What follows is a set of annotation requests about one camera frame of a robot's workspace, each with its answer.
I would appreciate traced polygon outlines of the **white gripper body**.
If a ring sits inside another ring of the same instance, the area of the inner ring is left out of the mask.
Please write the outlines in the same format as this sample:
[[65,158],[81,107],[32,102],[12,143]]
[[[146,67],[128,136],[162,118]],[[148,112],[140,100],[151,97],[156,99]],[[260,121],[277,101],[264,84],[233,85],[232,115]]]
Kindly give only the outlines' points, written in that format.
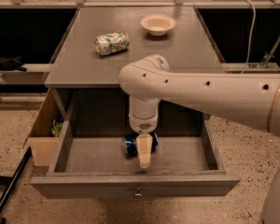
[[129,122],[135,133],[151,133],[157,128],[158,118],[158,115],[154,115],[150,118],[138,118],[130,114]]

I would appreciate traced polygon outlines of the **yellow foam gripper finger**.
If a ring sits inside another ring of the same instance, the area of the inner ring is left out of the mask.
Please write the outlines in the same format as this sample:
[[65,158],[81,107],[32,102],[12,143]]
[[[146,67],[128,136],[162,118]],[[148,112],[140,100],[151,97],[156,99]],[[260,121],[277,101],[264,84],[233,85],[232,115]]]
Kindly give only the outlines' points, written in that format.
[[141,133],[136,137],[136,149],[140,167],[146,169],[150,165],[152,136],[149,133]]

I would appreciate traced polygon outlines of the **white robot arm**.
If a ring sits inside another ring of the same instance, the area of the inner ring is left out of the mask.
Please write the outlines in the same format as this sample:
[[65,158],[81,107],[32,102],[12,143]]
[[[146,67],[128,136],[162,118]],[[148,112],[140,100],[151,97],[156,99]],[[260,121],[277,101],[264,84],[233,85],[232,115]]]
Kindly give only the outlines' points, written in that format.
[[280,137],[280,74],[175,73],[154,54],[125,65],[119,85],[129,95],[129,122],[144,168],[161,100]]

